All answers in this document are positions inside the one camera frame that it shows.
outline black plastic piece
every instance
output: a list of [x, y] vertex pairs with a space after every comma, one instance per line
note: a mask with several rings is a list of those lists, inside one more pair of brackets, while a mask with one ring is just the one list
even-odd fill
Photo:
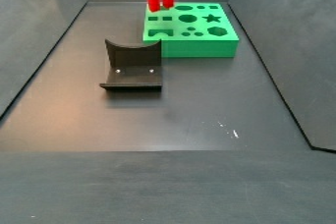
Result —
[[106, 40], [111, 59], [111, 72], [104, 89], [160, 89], [162, 41], [143, 47], [124, 47]]

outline circular hole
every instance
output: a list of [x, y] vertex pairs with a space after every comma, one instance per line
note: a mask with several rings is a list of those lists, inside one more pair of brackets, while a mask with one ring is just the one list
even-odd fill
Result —
[[183, 15], [179, 17], [179, 20], [184, 23], [194, 23], [198, 20], [198, 17], [194, 15]]

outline gray floor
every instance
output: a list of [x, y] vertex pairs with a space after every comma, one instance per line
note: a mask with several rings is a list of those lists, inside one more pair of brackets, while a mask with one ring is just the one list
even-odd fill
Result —
[[144, 3], [91, 3], [2, 122], [0, 150], [308, 149], [259, 56], [166, 59], [160, 92], [107, 93], [104, 39], [142, 42]]
[[322, 152], [3, 153], [2, 223], [335, 224]]
[[228, 15], [235, 59], [166, 60], [162, 95], [107, 94], [104, 39], [139, 43], [143, 4], [87, 6], [2, 121], [2, 223], [335, 223], [335, 155]]

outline green shape sorter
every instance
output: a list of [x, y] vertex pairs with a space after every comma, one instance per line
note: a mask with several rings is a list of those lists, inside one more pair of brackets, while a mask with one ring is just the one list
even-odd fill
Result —
[[147, 7], [143, 42], [163, 40], [163, 57], [234, 57], [239, 37], [218, 3], [176, 3], [152, 13]]

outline star-shaped hole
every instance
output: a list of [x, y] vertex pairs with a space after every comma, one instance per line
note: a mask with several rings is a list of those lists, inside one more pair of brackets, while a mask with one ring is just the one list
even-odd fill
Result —
[[204, 17], [204, 19], [207, 19], [207, 22], [211, 23], [211, 22], [218, 22], [220, 23], [220, 16], [214, 16], [214, 15], [208, 15], [207, 17]]

